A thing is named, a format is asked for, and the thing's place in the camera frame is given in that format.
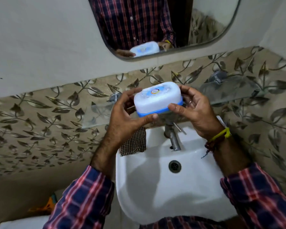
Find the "sink drain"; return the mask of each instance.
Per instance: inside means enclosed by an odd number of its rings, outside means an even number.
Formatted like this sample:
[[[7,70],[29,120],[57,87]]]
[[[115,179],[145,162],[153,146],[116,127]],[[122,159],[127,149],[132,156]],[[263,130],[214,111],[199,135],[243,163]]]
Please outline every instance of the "sink drain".
[[[168,164],[168,168],[172,173],[179,173],[181,170],[181,164],[180,162],[174,160]]]

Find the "faucet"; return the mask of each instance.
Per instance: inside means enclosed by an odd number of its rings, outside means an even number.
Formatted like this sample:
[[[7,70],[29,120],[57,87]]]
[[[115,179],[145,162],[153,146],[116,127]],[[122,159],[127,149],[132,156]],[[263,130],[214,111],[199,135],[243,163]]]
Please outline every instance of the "faucet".
[[[175,132],[175,127],[181,132],[181,128],[174,122],[165,120],[165,131],[164,131],[164,136],[166,138],[170,139],[170,142],[172,143],[172,147],[174,151],[180,151],[180,145],[177,139],[177,135]]]

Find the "yellow wristband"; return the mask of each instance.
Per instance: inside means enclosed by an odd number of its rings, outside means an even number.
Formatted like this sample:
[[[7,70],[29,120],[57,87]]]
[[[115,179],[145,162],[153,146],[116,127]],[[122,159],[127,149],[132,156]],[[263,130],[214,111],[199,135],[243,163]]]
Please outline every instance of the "yellow wristband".
[[[225,138],[229,138],[231,136],[230,129],[227,127],[223,131],[221,131],[219,134],[217,134],[215,137],[210,139],[208,142],[214,141],[216,138],[222,136],[225,134]]]

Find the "white sink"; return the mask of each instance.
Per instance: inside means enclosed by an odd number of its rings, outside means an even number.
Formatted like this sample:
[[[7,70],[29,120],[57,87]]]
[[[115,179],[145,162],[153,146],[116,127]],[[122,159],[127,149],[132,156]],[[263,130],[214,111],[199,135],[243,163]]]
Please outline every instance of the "white sink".
[[[191,123],[179,126],[181,151],[170,149],[164,127],[146,130],[143,153],[116,155],[116,189],[120,206],[134,222],[145,225],[164,217],[200,216],[222,221],[237,215],[220,186],[223,177],[212,154],[206,154],[205,139]],[[169,163],[181,164],[179,173]]]

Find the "white wall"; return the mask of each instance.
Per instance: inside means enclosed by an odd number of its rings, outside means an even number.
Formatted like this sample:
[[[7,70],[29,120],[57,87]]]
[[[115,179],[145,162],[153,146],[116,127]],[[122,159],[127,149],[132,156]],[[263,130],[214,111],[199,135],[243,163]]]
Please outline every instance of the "white wall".
[[[194,0],[193,8],[227,26],[233,17],[237,3],[238,0]]]
[[[286,0],[278,8],[260,46],[266,47],[286,59]]]
[[[258,45],[282,0],[242,0],[213,44],[126,62],[103,43],[88,0],[0,0],[0,97]]]

